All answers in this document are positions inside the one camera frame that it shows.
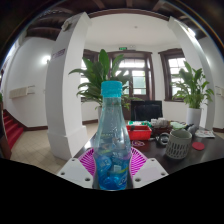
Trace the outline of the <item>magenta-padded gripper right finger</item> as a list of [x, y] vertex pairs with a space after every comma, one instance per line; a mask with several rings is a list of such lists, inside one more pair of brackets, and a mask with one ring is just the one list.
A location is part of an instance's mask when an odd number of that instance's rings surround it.
[[138, 149], [131, 148], [129, 173], [134, 188], [140, 188], [168, 175], [155, 158], [147, 158]]

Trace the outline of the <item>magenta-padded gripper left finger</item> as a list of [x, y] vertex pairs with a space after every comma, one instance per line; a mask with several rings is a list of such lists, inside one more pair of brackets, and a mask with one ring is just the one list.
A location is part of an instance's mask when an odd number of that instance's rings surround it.
[[93, 153], [90, 148], [78, 158], [69, 159], [57, 175], [83, 188], [92, 188], [96, 171]]

